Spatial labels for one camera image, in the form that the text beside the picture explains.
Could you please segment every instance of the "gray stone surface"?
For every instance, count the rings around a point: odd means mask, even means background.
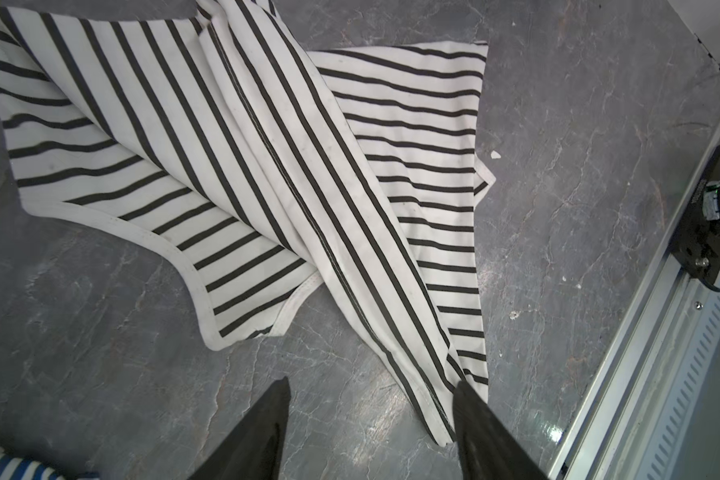
[[[720,113],[720,74],[663,0],[277,3],[307,48],[490,43],[476,212],[489,405],[542,466]],[[189,0],[14,0],[99,19]],[[496,150],[501,159],[492,160]],[[0,441],[72,472],[185,478],[288,375],[283,478],[460,478],[324,288],[280,339],[201,341],[173,267],[19,207],[0,138]]]

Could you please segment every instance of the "black and white striped fabric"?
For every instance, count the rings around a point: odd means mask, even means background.
[[[22,205],[150,248],[218,350],[283,334],[325,282],[440,444],[488,395],[474,206],[487,47],[304,52],[270,2],[185,21],[0,8],[0,119]]]

